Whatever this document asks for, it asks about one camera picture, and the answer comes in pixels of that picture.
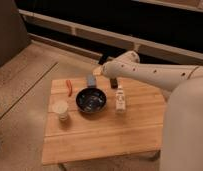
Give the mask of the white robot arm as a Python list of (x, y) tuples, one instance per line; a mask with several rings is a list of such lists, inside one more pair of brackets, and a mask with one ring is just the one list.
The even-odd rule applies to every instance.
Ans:
[(128, 51), (104, 63), (102, 74), (168, 91), (160, 171), (203, 171), (202, 65), (142, 64), (136, 52)]

